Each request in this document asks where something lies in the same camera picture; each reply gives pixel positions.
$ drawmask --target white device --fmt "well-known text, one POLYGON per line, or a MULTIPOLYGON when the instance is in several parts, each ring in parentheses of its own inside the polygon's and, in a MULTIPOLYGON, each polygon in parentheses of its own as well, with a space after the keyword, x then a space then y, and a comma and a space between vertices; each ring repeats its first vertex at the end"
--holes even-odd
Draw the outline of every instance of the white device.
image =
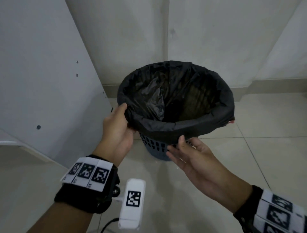
POLYGON ((144 180, 132 178, 127 181, 119 215, 119 229, 139 230, 142 221, 145 187, 144 180))

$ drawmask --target person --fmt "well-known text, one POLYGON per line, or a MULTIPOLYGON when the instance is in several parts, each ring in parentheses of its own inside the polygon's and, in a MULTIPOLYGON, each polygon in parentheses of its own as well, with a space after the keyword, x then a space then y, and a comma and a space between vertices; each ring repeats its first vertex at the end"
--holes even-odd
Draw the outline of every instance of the person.
MULTIPOLYGON (((92 153, 113 163, 117 168, 131 149, 135 133, 128 127, 124 116, 126 108, 127 105, 122 104, 104 119, 102 139, 92 153)), ((197 137, 191 138, 190 141, 193 147, 185 142, 184 136, 181 136, 178 140, 178 149, 167 147, 167 156, 183 170, 197 189, 233 213, 244 232, 261 232, 253 226, 253 220, 263 190, 231 173, 197 137)), ((65 202, 55 202, 28 233, 86 232, 92 216, 93 213, 65 202)), ((281 226, 278 228, 267 224, 262 232, 287 232, 281 229, 281 226)))

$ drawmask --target trash can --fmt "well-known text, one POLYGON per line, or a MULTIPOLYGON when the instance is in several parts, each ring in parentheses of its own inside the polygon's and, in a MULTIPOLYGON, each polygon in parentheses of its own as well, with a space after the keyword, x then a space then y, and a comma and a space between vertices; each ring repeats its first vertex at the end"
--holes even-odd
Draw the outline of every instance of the trash can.
POLYGON ((232 91, 214 71, 181 61, 146 65, 119 86, 119 105, 151 155, 169 160, 166 146, 210 133, 234 120, 232 91))

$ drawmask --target baseboard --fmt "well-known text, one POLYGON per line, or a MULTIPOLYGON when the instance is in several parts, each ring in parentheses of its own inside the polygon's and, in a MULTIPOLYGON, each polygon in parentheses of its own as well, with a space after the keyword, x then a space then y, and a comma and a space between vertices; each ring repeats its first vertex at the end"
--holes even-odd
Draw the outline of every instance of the baseboard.
MULTIPOLYGON (((108 98, 116 98, 119 85, 103 85, 108 98)), ((245 94, 304 93, 307 78, 254 80, 248 87, 231 87, 235 101, 245 94)))

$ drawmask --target forearm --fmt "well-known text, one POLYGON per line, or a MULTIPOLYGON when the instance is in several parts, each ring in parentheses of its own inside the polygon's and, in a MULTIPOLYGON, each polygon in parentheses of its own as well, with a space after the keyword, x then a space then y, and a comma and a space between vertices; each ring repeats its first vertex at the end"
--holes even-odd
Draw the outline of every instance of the forearm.
POLYGON ((92 216, 66 203, 54 203, 28 233, 84 233, 92 216))

